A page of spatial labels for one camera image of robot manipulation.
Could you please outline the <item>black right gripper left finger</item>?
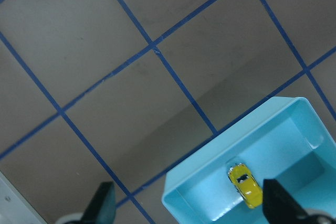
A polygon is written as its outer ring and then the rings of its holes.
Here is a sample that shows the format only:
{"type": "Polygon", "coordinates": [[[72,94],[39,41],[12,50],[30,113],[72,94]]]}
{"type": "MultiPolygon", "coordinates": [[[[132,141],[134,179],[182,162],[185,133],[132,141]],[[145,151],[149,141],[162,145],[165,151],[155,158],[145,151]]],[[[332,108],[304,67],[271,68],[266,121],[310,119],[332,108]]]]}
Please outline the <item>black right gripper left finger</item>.
{"type": "Polygon", "coordinates": [[[99,185],[88,207],[85,209],[80,223],[112,224],[116,216],[116,195],[113,182],[99,185]]]}

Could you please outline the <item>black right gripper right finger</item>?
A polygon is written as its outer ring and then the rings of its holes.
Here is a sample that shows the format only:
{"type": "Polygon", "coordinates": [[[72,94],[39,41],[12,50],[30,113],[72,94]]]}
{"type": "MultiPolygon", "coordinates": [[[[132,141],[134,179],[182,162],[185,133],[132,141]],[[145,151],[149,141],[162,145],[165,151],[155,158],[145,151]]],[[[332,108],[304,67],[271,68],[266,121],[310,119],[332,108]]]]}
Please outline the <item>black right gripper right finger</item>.
{"type": "Polygon", "coordinates": [[[310,223],[308,213],[276,179],[264,179],[262,203],[268,223],[310,223]]]}

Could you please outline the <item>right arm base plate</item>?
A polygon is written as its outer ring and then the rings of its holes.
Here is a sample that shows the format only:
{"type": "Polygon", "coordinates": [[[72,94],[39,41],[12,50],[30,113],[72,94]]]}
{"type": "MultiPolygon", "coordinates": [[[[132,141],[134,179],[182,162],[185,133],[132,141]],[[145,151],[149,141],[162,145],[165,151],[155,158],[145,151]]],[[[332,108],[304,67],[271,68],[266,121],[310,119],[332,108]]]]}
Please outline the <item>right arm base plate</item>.
{"type": "Polygon", "coordinates": [[[47,223],[2,173],[1,223],[47,223]]]}

